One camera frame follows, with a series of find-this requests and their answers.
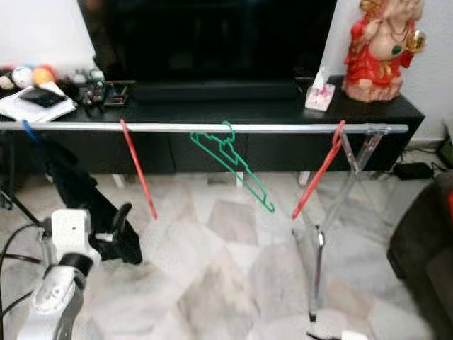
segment tv cabinet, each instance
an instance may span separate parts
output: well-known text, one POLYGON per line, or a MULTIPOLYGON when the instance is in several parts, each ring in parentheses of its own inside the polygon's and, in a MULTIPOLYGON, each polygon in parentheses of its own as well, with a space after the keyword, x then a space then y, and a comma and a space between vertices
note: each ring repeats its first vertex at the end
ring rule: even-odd
MULTIPOLYGON (((337 124, 342 119, 348 124, 385 123, 408 126, 405 134, 387 135, 369 161, 367 170, 389 170, 398 159, 424 116, 403 96, 388 103, 360 103, 349 99, 341 90, 342 77, 333 76, 330 82, 337 87, 332 104, 322 113, 304 107, 304 96, 297 100, 211 101, 188 103, 138 103, 133 99, 125 108, 107 109, 105 113, 94 110, 88 117, 78 109, 61 117, 58 122, 80 123, 87 127, 92 122, 118 123, 124 118, 128 123, 165 124, 220 124, 228 120, 244 125, 307 125, 337 124)), ((1 123, 8 118, 0 118, 1 123)), ((24 131, 11 131, 16 143, 16 171, 39 172, 24 131)), ((127 143, 121 132, 46 131, 46 135, 60 142, 79 158, 80 166, 93 174, 133 174, 134 164, 127 143)), ((225 171, 215 160, 198 149, 186 132, 132 133, 143 170, 148 174, 175 172, 225 171)), ((331 147, 332 135, 326 134, 267 134, 238 133, 236 151, 243 156, 253 171, 314 171, 318 169, 331 147)), ((365 136, 351 135, 355 152, 365 136)), ((349 170, 344 152, 334 161, 331 170, 349 170)))

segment plastic hanger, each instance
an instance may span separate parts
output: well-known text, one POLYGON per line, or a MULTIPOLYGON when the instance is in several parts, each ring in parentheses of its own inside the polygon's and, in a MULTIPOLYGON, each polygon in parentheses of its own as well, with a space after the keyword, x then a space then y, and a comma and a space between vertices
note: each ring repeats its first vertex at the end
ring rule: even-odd
POLYGON ((275 206, 268 202, 268 193, 265 190, 263 184, 261 183, 260 179, 250 170, 246 161, 242 159, 241 156, 236 152, 234 149, 233 143, 236 140, 236 132, 233 130, 231 124, 227 121, 224 121, 222 124, 225 124, 229 127, 231 131, 231 136, 221 140, 220 138, 210 135, 207 133, 199 133, 199 132, 192 132, 190 134, 190 139, 194 142, 200 149, 205 150, 212 158, 216 159, 220 164, 225 166, 235 177, 240 180, 244 186, 264 205, 264 207, 269 210, 271 213, 275 212, 275 206), (209 149, 206 145, 204 145, 200 141, 200 137, 204 137, 207 140, 217 142, 219 144, 219 151, 224 157, 221 158, 217 156, 212 150, 209 149), (236 170, 234 170, 230 165, 233 164, 234 166, 238 166, 242 164, 247 174, 255 181, 256 185, 260 188, 261 194, 257 193, 255 189, 253 189, 249 183, 247 183, 242 176, 238 174, 236 170))
POLYGON ((35 141, 35 142, 39 142, 39 139, 38 137, 36 137, 35 133, 33 132, 33 129, 31 128, 30 124, 28 124, 28 121, 27 120, 22 120, 22 126, 25 128, 25 131, 27 132, 27 134, 30 136, 30 138, 35 141))
POLYGON ((309 200, 311 194, 313 193, 314 189, 319 184, 319 181, 321 180, 322 176, 324 176, 325 172, 329 168, 329 166, 332 164, 333 160, 337 156, 337 153, 340 151, 341 146, 342 146, 342 140, 340 138, 340 133, 343 131, 343 126, 345 126, 346 122, 342 120, 340 124, 338 124, 337 130, 335 131, 335 134, 333 135, 332 138, 332 148, 327 154, 326 159, 324 159, 324 163, 321 166, 321 168, 318 170, 316 173, 316 176, 313 178, 313 181, 310 182, 308 188, 305 190, 304 195, 302 195, 299 204, 297 205, 296 209, 294 210, 294 213, 292 214, 292 218, 295 220, 297 216, 299 216, 300 212, 306 205, 306 202, 309 200))
POLYGON ((149 193, 147 182, 144 179, 142 166, 140 165, 140 160, 139 160, 139 157, 137 156, 137 151, 135 150, 134 142, 132 141, 132 138, 129 135, 129 130, 127 129, 125 120, 121 118, 120 122, 121 122, 121 126, 122 126, 122 131, 126 138, 127 146, 129 147, 130 154, 132 156, 132 159, 134 160, 135 169, 137 170, 137 174, 139 175, 140 182, 142 183, 142 188, 143 188, 144 194, 147 197, 149 207, 151 208, 151 213, 152 213, 154 219, 157 220, 157 211, 156 211, 156 208, 154 207, 154 203, 153 203, 151 194, 149 193))

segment chrome pole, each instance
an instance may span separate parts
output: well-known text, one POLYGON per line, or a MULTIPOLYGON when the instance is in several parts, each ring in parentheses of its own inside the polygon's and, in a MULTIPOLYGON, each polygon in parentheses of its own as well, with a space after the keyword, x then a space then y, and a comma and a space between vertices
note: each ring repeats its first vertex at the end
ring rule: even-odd
MULTIPOLYGON (((121 132, 122 126, 119 123, 93 123, 93 122, 50 122, 30 123, 36 131, 99 131, 99 132, 121 132)), ((229 127, 224 124, 161 124, 161 123, 128 123, 127 127, 131 132, 160 132, 160 133, 184 133, 184 132, 206 132, 206 133, 228 133, 229 127)), ((336 124, 233 124, 237 133, 262 133, 262 134, 329 134, 336 131, 336 124)), ((24 130, 20 122, 0 122, 0 130, 21 131, 24 130)), ((381 133, 404 134, 408 132, 408 126, 404 124, 347 124, 343 128, 345 134, 366 134, 372 135, 381 133)))

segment brown sofa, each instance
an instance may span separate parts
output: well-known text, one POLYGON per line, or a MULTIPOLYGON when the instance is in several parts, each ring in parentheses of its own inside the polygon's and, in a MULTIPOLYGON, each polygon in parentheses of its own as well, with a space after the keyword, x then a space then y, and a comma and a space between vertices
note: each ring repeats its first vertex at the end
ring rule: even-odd
POLYGON ((439 339, 453 339, 452 191, 453 171, 439 175, 404 215, 387 253, 439 339))

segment ball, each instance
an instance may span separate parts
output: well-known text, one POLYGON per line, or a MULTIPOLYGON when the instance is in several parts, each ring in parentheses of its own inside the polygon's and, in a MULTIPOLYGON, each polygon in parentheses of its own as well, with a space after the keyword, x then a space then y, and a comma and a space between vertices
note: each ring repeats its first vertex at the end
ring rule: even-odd
POLYGON ((37 69, 34 69, 32 78, 35 85, 41 85, 48 83, 49 81, 56 81, 53 73, 48 68, 44 67, 38 67, 37 69))
POLYGON ((86 78, 86 76, 82 73, 75 73, 74 76, 72 76, 72 81, 74 82, 74 84, 76 85, 84 85, 87 83, 88 79, 86 78))
POLYGON ((14 90, 16 86, 14 85, 11 78, 6 74, 4 76, 0 76, 0 88, 6 91, 14 90))
POLYGON ((17 67, 13 71, 13 81, 21 89, 32 86, 33 71, 28 67, 17 67))
POLYGON ((9 68, 0 69, 0 89, 10 91, 16 87, 11 80, 11 71, 12 69, 9 68))

